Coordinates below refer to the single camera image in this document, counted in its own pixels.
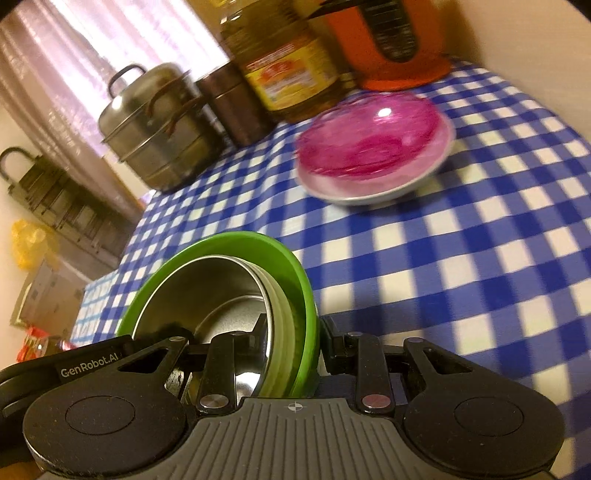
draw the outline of curtain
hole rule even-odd
[[[118,70],[167,61],[195,79],[228,61],[184,0],[24,0],[0,22],[0,103],[44,155],[138,220],[139,203],[102,158],[97,120]]]

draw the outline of pot handle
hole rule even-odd
[[[187,115],[187,113],[189,113],[191,110],[203,108],[206,104],[207,102],[203,97],[197,97],[193,100],[189,100],[181,108],[174,112],[170,117],[168,127],[166,128],[166,133],[168,136],[172,137],[174,130],[177,128],[177,123],[182,117]]]
[[[16,182],[8,175],[8,172],[4,168],[4,163],[6,162],[8,156],[13,153],[20,153],[23,157],[27,157],[33,163],[35,162],[35,157],[33,157],[27,150],[21,147],[10,147],[0,153],[0,177],[6,180],[10,185],[14,185]]]
[[[118,71],[117,73],[115,73],[112,77],[111,80],[109,80],[109,83],[107,84],[107,91],[109,92],[109,96],[111,98],[115,98],[116,95],[113,94],[113,84],[119,80],[125,73],[127,73],[130,70],[141,70],[142,74],[146,73],[148,70],[146,70],[146,67],[140,65],[139,63],[132,63],[131,65],[127,65],[124,69],[121,69],[120,71]]]
[[[183,82],[183,80],[187,77],[187,75],[189,75],[189,72],[190,72],[190,70],[183,73],[180,77],[177,77],[177,78],[165,83],[164,85],[162,85],[160,87],[160,89],[150,99],[150,101],[148,102],[148,105],[146,105],[146,115],[148,115],[149,117],[152,117],[152,115],[154,114],[154,105],[156,104],[156,101],[160,97],[162,97],[162,95],[165,95],[167,92],[174,89],[177,85],[181,84]]]

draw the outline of cooking oil bottle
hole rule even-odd
[[[300,122],[345,96],[329,54],[293,0],[211,1],[223,2],[222,44],[278,119]]]

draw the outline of metal rack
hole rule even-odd
[[[20,154],[33,166],[19,181],[5,168],[11,154]],[[135,225],[90,191],[74,182],[48,159],[33,157],[20,147],[0,154],[0,176],[9,183],[8,194],[35,217],[79,246],[101,263],[116,269]]]

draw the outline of blue checkered tablecloth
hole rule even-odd
[[[400,344],[422,336],[559,405],[567,440],[553,472],[591,478],[591,147],[497,75],[458,63],[416,90],[453,121],[443,169],[387,205],[339,207],[296,184],[294,138],[226,156],[193,185],[156,195],[119,269],[89,286],[73,341],[114,335],[164,261],[232,229],[286,244],[320,313]]]

